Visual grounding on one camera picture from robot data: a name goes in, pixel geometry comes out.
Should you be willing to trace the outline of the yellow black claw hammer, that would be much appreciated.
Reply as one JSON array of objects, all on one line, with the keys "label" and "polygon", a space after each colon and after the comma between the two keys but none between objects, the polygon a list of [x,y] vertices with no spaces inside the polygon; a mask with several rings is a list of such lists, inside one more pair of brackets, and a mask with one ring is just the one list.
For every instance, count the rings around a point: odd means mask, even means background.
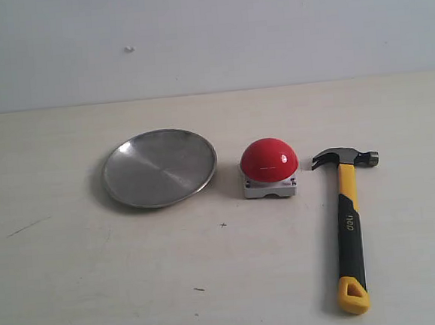
[{"label": "yellow black claw hammer", "polygon": [[364,314],[370,309],[364,271],[364,252],[355,170],[357,166],[375,167],[379,154],[353,148],[326,149],[313,158],[312,169],[336,164],[338,177],[337,244],[339,278],[337,301],[347,313]]}]

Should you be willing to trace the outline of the red dome push button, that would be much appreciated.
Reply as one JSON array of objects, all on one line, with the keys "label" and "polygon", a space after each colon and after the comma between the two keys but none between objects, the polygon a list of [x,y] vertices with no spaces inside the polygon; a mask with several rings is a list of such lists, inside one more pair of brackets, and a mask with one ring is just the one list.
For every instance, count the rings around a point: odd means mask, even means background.
[{"label": "red dome push button", "polygon": [[298,168],[297,154],[285,141],[277,138],[256,140],[246,147],[240,159],[244,197],[295,196]]}]

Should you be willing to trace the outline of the round stainless steel plate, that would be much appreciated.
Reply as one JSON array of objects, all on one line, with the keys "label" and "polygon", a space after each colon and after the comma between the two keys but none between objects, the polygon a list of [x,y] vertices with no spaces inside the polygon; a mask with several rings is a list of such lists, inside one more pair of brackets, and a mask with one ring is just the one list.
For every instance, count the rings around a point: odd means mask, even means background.
[{"label": "round stainless steel plate", "polygon": [[118,145],[104,162],[101,182],[117,203],[161,209],[200,192],[216,165],[216,151],[201,135],[158,129]]}]

